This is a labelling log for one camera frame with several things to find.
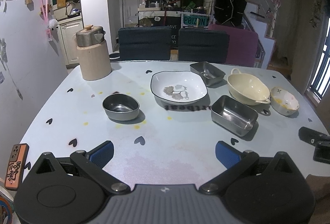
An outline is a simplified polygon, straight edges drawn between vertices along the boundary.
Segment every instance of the white table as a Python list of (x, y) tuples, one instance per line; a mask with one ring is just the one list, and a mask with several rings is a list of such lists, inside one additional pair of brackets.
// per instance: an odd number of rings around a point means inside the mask
[[(199, 111), (166, 110), (165, 103), (156, 101), (150, 91), (153, 74), (169, 71), (189, 71), (189, 62), (132, 61), (112, 63), (113, 71), (97, 81), (85, 81), (76, 67), (52, 94), (22, 139), (30, 146), (27, 162), (35, 163), (42, 152), (51, 151), (55, 157), (69, 156), (75, 150), (90, 151), (105, 140), (114, 144), (114, 157), (104, 170), (134, 187), (141, 184), (201, 184), (225, 171), (217, 160), (215, 147), (231, 138), (239, 143), (239, 151), (253, 150), (260, 156), (274, 156), (286, 151), (302, 174), (330, 176), (330, 166), (312, 159), (314, 147), (302, 142), (298, 130), (302, 126), (327, 133), (323, 124), (304, 98), (278, 72), (238, 67), (243, 73), (257, 76), (269, 88), (280, 86), (298, 99), (299, 113), (291, 117), (278, 114), (269, 105), (258, 105), (258, 128), (245, 140), (233, 135), (211, 120), (211, 111), (203, 105), (213, 104), (220, 96), (229, 95), (227, 85), (208, 88), (209, 99), (194, 104)], [(218, 65), (226, 73), (234, 66)], [(111, 121), (102, 108), (105, 97), (118, 91), (133, 96), (143, 112), (131, 124)], [(139, 136), (145, 145), (134, 144)], [(69, 145), (77, 139), (77, 146)]]

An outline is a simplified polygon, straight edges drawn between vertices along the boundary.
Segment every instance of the chair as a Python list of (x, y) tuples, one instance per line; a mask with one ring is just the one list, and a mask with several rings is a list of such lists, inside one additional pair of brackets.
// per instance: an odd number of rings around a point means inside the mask
[(258, 47), (256, 32), (223, 25), (209, 25), (209, 30), (225, 32), (230, 36), (226, 64), (253, 67)]
[(207, 61), (224, 64), (228, 45), (229, 36), (225, 32), (181, 28), (179, 30), (179, 61)]
[(121, 61), (169, 60), (171, 29), (168, 26), (121, 28), (118, 31)]

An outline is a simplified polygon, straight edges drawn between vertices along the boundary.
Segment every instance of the thermos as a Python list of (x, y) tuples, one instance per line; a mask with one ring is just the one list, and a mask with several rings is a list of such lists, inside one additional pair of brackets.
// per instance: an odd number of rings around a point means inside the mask
[(104, 34), (103, 27), (93, 25), (86, 25), (83, 30), (75, 34), (81, 74), (87, 81), (95, 81), (111, 73)]

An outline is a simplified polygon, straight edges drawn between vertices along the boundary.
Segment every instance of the bowl handle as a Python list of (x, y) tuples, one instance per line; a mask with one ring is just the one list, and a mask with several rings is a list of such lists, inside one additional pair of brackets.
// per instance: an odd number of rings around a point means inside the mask
[(256, 101), (256, 103), (270, 104), (270, 100), (267, 98), (265, 101)]
[(241, 74), (240, 70), (238, 68), (233, 68), (230, 72), (230, 74), (234, 74), (235, 71), (238, 71), (239, 74)]

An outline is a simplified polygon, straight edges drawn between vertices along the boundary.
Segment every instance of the white square bowl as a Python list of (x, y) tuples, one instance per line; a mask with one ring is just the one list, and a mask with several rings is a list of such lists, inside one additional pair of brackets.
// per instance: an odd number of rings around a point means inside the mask
[(172, 105), (190, 105), (207, 95), (202, 78), (190, 71), (162, 71), (154, 74), (151, 92)]

